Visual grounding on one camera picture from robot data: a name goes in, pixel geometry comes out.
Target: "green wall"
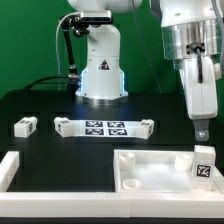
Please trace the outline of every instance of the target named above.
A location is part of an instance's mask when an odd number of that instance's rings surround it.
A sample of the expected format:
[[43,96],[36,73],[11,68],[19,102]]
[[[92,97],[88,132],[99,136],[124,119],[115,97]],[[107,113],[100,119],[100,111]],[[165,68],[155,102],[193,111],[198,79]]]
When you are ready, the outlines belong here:
[[[66,0],[0,0],[0,97],[46,76],[57,74],[55,31],[58,19],[73,9]],[[137,10],[137,17],[164,93],[182,92],[178,72],[163,57],[160,21],[150,15],[149,1]],[[121,68],[127,75],[129,92],[159,92],[137,35],[132,13],[114,14],[121,32]],[[77,67],[86,61],[86,39],[73,38]],[[62,73],[67,73],[67,57],[60,38]],[[220,118],[223,113],[224,82],[217,82]],[[38,86],[35,89],[57,89]]]

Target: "black tabletop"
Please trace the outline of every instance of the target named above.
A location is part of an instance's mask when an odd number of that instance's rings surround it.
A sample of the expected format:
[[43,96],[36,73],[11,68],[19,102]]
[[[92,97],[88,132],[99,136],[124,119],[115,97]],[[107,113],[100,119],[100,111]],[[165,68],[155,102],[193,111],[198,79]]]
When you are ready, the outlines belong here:
[[[23,117],[38,119],[37,130],[26,139],[15,138],[13,126]],[[20,167],[8,192],[114,192],[114,149],[193,151],[195,140],[185,100],[175,94],[130,94],[128,102],[94,106],[77,102],[64,91],[13,91],[0,100],[0,160],[7,151],[20,151]],[[62,138],[55,117],[71,120],[155,121],[153,135],[136,138]],[[224,168],[224,125],[210,121],[210,139],[216,148],[216,166]],[[27,219],[7,219],[27,223]],[[164,219],[39,219],[37,223],[163,223]],[[165,219],[165,223],[179,223]],[[213,220],[212,223],[223,223]],[[211,223],[197,220],[197,223]]]

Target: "white block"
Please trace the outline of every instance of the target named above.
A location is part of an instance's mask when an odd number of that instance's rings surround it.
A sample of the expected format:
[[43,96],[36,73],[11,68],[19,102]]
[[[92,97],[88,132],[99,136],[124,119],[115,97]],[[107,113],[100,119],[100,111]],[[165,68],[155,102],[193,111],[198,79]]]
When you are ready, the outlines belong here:
[[136,138],[148,139],[153,133],[154,121],[142,120],[140,125],[136,128]]
[[192,188],[212,190],[216,153],[214,147],[195,146]]
[[56,117],[54,119],[55,130],[62,137],[72,137],[74,136],[75,126],[68,118]]
[[17,169],[19,152],[8,152],[0,163],[0,192],[6,192]]
[[37,118],[24,117],[18,123],[14,125],[15,137],[27,138],[36,130]]

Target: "white cube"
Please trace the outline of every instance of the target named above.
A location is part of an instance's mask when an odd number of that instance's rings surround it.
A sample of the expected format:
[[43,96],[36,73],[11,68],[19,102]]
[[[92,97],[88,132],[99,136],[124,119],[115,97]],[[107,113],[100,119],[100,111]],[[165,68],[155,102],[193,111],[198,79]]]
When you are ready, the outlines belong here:
[[215,166],[215,148],[196,145],[192,171],[192,188],[212,190],[213,170]]
[[154,121],[153,120],[142,120],[140,125],[136,128],[136,137],[148,139],[153,133]]
[[74,124],[70,122],[68,118],[56,117],[54,119],[55,130],[62,137],[72,137],[74,136]]
[[27,138],[36,130],[36,126],[36,117],[24,117],[14,125],[14,135],[15,137]]

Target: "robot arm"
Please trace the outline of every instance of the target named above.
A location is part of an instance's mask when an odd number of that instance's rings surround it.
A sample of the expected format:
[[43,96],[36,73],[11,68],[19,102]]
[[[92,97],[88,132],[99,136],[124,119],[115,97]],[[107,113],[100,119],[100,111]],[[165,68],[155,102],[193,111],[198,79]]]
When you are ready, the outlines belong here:
[[[218,10],[222,15],[219,0]],[[174,61],[183,84],[189,117],[198,141],[209,138],[209,119],[217,115],[216,77],[212,56],[221,38],[211,0],[160,0],[164,55]]]
[[68,0],[78,12],[68,17],[76,37],[87,35],[87,65],[81,72],[77,99],[93,104],[116,104],[127,99],[125,74],[119,66],[120,33],[111,12],[128,12],[142,0]]

